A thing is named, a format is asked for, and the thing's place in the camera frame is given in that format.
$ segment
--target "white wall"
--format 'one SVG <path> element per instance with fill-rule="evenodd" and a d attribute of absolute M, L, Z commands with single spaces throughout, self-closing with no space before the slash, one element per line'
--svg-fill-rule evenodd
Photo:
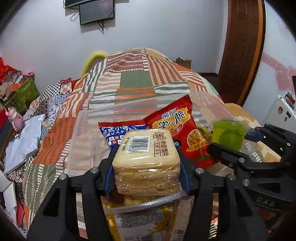
<path fill-rule="evenodd" d="M 273 64 L 262 61 L 252 85 L 251 91 L 243 106 L 259 123 L 273 105 L 277 95 L 285 95 L 288 90 L 280 91 L 276 82 L 276 70 L 272 67 L 282 64 L 285 68 L 296 66 L 296 41 L 289 28 L 277 12 L 266 2 L 266 35 L 263 55 L 274 58 Z M 289 90 L 294 95 L 294 88 Z"/>
<path fill-rule="evenodd" d="M 39 91 L 60 79 L 79 78 L 95 50 L 156 49 L 172 60 L 192 59 L 197 72 L 215 72 L 221 47 L 221 0 L 116 0 L 104 35 L 97 23 L 70 21 L 62 0 L 28 0 L 0 36 L 5 64 L 34 71 Z"/>
<path fill-rule="evenodd" d="M 227 24 L 228 24 L 228 0 L 222 1 L 223 6 L 223 24 L 222 24 L 222 36 L 221 36 L 221 44 L 220 44 L 220 50 L 218 54 L 217 64 L 216 64 L 216 74 L 219 74 L 220 65 L 222 62 L 222 57 L 224 53 L 224 46 L 225 46 L 225 40 L 226 40 L 226 33 L 227 33 Z"/>

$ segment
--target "white refrigerator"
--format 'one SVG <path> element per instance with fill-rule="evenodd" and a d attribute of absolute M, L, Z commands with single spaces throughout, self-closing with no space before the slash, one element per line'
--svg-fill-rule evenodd
<path fill-rule="evenodd" d="M 296 133 L 295 106 L 289 104 L 282 95 L 278 95 L 263 123 Z"/>

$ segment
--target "green cup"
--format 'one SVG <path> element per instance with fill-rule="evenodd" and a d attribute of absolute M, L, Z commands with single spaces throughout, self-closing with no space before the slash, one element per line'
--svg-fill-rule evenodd
<path fill-rule="evenodd" d="M 247 127 L 238 120 L 218 120 L 213 124 L 213 142 L 239 151 Z"/>

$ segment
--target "patchwork quilt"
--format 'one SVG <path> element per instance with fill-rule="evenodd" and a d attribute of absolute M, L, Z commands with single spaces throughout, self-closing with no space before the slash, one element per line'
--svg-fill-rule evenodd
<path fill-rule="evenodd" d="M 80 110 L 195 91 L 207 91 L 219 98 L 206 79 L 177 65 L 163 54 L 145 48 L 111 54 L 80 79 L 72 93 L 66 81 L 57 85 L 48 87 L 54 94 L 40 96 L 43 106 L 36 111 L 44 111 L 47 120 L 42 129 L 39 154 L 25 167 L 27 174 L 23 180 L 23 195 L 28 229 L 47 192 L 58 176 L 65 172 Z M 79 229 L 83 231 L 84 220 L 78 220 Z"/>

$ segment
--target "pink toy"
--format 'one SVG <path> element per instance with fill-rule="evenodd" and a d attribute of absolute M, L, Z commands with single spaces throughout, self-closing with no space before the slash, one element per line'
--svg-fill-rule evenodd
<path fill-rule="evenodd" d="M 5 114 L 8 116 L 14 130 L 21 132 L 25 126 L 25 122 L 23 121 L 22 116 L 17 112 L 16 108 L 8 108 L 8 111 L 6 111 Z"/>

